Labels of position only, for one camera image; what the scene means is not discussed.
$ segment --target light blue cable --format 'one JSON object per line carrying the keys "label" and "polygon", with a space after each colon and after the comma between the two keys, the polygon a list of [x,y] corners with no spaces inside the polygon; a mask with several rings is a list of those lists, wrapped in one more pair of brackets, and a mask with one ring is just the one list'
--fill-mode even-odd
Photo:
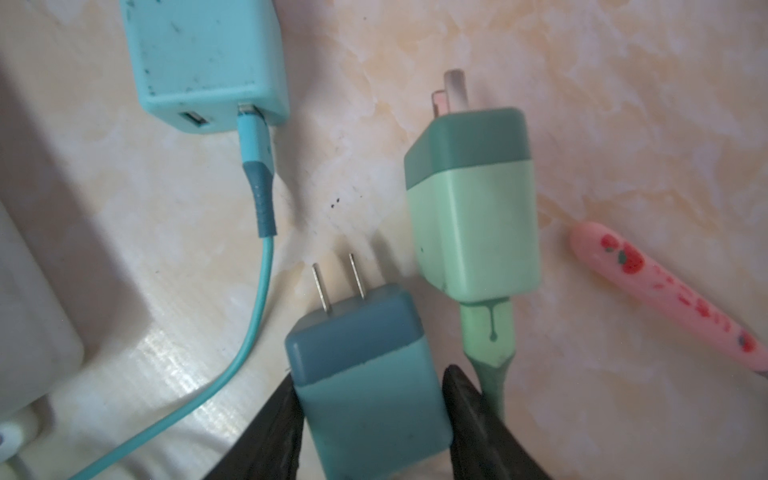
{"label": "light blue cable", "polygon": [[248,332],[245,334],[245,340],[240,347],[240,351],[235,355],[232,363],[226,370],[210,384],[200,395],[190,400],[186,405],[181,406],[178,410],[170,413],[165,418],[161,419],[151,427],[145,429],[143,432],[134,436],[132,439],[127,440],[122,445],[118,446],[108,454],[104,455],[96,462],[91,463],[88,467],[81,470],[78,474],[71,477],[69,480],[90,480],[105,469],[111,467],[114,463],[119,462],[123,457],[129,455],[135,449],[141,447],[143,444],[152,440],[155,436],[163,432],[174,423],[178,422],[185,416],[192,413],[197,407],[207,402],[210,397],[216,395],[216,393],[225,386],[232,377],[235,376],[240,367],[243,366],[250,350],[253,348],[253,344],[256,342],[257,335],[259,333],[259,326],[261,324],[261,317],[264,313],[264,306],[266,305],[266,293],[270,288],[270,275],[272,273],[272,257],[274,253],[274,239],[267,237],[263,242],[263,250],[261,253],[261,274],[259,276],[259,291],[256,295],[256,305],[253,307],[253,315],[250,317],[250,325],[248,326]]}
{"label": "light blue cable", "polygon": [[[266,123],[263,123],[263,118],[260,115],[256,113],[241,114],[238,116],[237,123],[240,131],[240,150],[243,155],[243,167],[256,198],[259,231],[260,236],[264,239],[261,253],[259,290],[256,294],[256,305],[253,307],[253,314],[250,317],[250,325],[245,334],[243,345],[227,369],[198,396],[190,400],[186,405],[166,415],[143,432],[119,445],[96,462],[91,463],[79,473],[70,477],[69,480],[91,480],[91,478],[119,462],[126,455],[130,455],[135,449],[149,442],[174,423],[194,412],[197,407],[203,405],[210,397],[216,395],[235,376],[248,358],[253,344],[256,343],[261,317],[264,314],[264,306],[266,305],[266,294],[270,289],[270,275],[272,274],[272,259],[275,249],[273,238],[275,227],[274,212],[272,210],[272,173],[268,168],[263,167],[265,162],[267,166],[271,165],[272,152],[269,149],[269,131],[266,129]],[[264,147],[264,132],[266,132],[266,147]]]}

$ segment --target toothbrush handle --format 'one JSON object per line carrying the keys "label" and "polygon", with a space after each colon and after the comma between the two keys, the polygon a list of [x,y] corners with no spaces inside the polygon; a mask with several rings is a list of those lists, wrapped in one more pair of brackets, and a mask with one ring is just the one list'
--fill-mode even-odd
{"label": "toothbrush handle", "polygon": [[748,369],[768,377],[768,349],[739,323],[604,225],[580,223],[571,249],[581,262]]}

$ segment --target cable strain relief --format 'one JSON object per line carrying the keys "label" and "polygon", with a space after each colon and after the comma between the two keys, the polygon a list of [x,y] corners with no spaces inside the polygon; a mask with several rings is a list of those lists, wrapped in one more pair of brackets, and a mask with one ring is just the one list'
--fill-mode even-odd
{"label": "cable strain relief", "polygon": [[275,224],[275,210],[272,202],[272,172],[260,161],[243,162],[243,170],[256,204],[259,237],[274,237],[277,235],[277,225]]}

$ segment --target dark green charger top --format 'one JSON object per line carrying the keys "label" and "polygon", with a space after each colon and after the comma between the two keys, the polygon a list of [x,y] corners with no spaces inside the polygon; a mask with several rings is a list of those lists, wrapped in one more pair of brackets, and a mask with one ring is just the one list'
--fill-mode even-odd
{"label": "dark green charger top", "polygon": [[525,116],[517,108],[436,118],[406,154],[406,189],[453,168],[530,160]]}

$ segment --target metal prong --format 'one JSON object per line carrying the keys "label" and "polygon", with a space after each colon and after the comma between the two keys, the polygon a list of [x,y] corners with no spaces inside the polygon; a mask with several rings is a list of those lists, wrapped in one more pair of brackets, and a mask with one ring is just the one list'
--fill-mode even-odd
{"label": "metal prong", "polygon": [[448,95],[448,110],[451,112],[469,110],[464,71],[460,68],[448,70],[442,79],[445,82],[445,93]]}
{"label": "metal prong", "polygon": [[357,273],[357,265],[355,265],[355,256],[349,254],[349,262],[352,264],[352,271],[355,273],[355,281],[357,282],[357,289],[360,290],[360,296],[363,300],[366,299],[366,288],[362,285],[360,275]]}
{"label": "metal prong", "polygon": [[317,266],[317,263],[313,263],[312,265],[312,275],[315,276],[315,286],[317,287],[317,293],[320,294],[320,302],[323,304],[323,310],[325,310],[326,313],[331,313],[331,304],[328,301],[326,289],[323,287],[323,280],[320,278],[320,267]]}
{"label": "metal prong", "polygon": [[449,113],[448,95],[445,94],[445,90],[432,92],[432,112],[435,114],[435,118]]}

